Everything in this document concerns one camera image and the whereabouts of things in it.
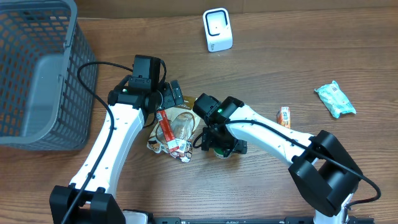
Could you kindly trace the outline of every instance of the light blue tissue pack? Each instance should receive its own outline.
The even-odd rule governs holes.
[[[336,81],[333,80],[331,84],[326,84],[319,89],[315,89],[315,92],[318,93],[319,98],[333,117],[339,118],[340,114],[346,113],[356,114],[355,108],[349,102],[347,96],[340,90]]]

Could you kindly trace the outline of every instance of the orange and white package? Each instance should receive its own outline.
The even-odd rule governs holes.
[[[276,114],[276,120],[278,124],[290,129],[290,108],[288,106],[281,107]]]

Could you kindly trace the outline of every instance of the laundry basket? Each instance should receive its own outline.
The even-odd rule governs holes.
[[[93,97],[76,71],[95,56],[73,0],[0,1],[0,144],[27,150],[85,145]],[[94,91],[97,67],[81,73]]]

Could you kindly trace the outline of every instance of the wall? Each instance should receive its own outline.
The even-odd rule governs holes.
[[[79,17],[132,18],[201,15],[225,7],[229,13],[398,6],[395,0],[75,0]]]

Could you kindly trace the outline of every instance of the wood grain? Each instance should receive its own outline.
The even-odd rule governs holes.
[[[231,16],[234,46],[209,54],[200,16],[81,22],[98,60],[129,66],[135,54],[162,58],[167,80],[184,95],[231,95],[275,119],[289,106],[292,128],[325,129],[341,141],[382,190],[350,215],[397,220],[398,8],[270,12]],[[99,66],[97,93],[106,98],[126,75]],[[336,80],[358,112],[331,117],[313,89]],[[74,152],[0,149],[0,223],[51,223],[49,195],[67,185],[86,159],[105,111],[95,103],[87,146]],[[182,218],[281,218],[313,215],[280,161],[249,145],[228,160],[194,151],[189,164],[134,142],[118,185],[121,208]],[[374,195],[360,183],[354,199]]]
[[[392,0],[76,0],[80,17],[137,18],[199,16],[224,7],[229,13],[253,13],[320,9],[352,9],[398,6]]]

